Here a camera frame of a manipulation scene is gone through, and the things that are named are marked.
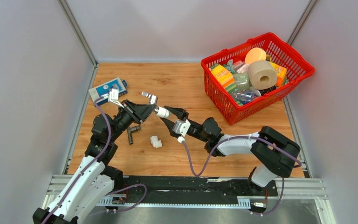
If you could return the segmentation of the white PVC elbow fitting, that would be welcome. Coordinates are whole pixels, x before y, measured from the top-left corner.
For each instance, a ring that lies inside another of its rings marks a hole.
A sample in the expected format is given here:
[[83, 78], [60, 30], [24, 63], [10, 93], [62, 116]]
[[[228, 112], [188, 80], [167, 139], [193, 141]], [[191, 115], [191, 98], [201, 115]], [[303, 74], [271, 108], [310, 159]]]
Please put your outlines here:
[[156, 107], [155, 110], [154, 110], [155, 114], [160, 117], [160, 118], [169, 118], [171, 113], [164, 107]]

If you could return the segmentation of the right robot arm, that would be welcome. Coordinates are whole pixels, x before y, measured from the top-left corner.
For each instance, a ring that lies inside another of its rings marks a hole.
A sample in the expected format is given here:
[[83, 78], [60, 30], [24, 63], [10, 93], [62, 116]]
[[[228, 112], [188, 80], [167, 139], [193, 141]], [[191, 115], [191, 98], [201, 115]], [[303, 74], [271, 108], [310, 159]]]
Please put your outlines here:
[[155, 113], [166, 125], [170, 135], [182, 145], [190, 136], [205, 143], [208, 159], [237, 154], [253, 154], [260, 165], [249, 174], [247, 188], [252, 195], [260, 195], [275, 178], [290, 177], [301, 166], [299, 145], [277, 130], [264, 126], [260, 131], [245, 135], [223, 134], [213, 117], [202, 124], [188, 118], [183, 108], [157, 107]]

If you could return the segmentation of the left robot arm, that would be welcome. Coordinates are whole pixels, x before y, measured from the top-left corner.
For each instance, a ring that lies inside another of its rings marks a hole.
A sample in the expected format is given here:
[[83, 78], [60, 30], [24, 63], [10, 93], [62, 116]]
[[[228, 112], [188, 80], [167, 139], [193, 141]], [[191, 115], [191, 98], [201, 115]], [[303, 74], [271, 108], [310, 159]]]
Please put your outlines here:
[[46, 208], [33, 214], [35, 224], [82, 224], [98, 202], [110, 192], [124, 187], [123, 172], [109, 166], [118, 146], [115, 141], [132, 124], [142, 124], [156, 104], [136, 104], [129, 100], [116, 101], [117, 115], [110, 117], [94, 102], [100, 114], [94, 119], [91, 142], [85, 155], [64, 189]]

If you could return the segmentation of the white PVC elbow on table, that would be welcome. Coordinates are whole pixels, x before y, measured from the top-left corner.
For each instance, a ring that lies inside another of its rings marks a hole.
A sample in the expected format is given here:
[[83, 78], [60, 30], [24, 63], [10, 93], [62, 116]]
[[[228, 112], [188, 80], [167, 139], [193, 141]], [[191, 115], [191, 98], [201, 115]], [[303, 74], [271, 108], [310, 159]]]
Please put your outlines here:
[[158, 136], [154, 135], [150, 137], [151, 144], [154, 148], [161, 148], [162, 141], [158, 138]]

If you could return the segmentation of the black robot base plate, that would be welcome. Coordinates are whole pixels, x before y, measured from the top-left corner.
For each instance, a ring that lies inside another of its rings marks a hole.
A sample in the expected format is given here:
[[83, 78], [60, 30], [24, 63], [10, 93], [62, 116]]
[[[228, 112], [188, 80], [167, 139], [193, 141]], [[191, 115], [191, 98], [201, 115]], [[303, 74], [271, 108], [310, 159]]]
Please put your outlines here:
[[247, 179], [189, 176], [139, 176], [124, 177], [114, 190], [127, 204], [211, 204], [229, 205], [237, 203], [239, 196], [278, 196], [276, 183], [270, 182], [266, 188], [250, 185]]

